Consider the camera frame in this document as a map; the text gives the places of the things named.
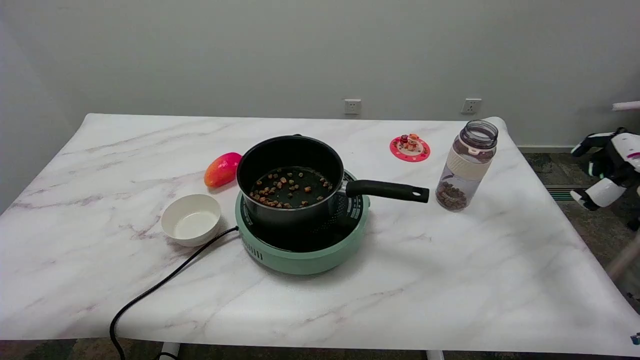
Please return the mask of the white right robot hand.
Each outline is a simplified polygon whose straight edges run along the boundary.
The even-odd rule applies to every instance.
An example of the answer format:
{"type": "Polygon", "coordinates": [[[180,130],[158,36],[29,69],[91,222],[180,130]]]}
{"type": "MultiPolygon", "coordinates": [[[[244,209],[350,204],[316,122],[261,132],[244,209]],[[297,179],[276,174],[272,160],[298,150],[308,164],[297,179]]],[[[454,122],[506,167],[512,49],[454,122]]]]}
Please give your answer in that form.
{"type": "Polygon", "coordinates": [[[639,186],[640,135],[619,127],[612,132],[592,133],[572,148],[579,158],[592,149],[587,174],[598,182],[587,189],[573,189],[570,196],[586,210],[609,207],[626,192],[639,186]]]}

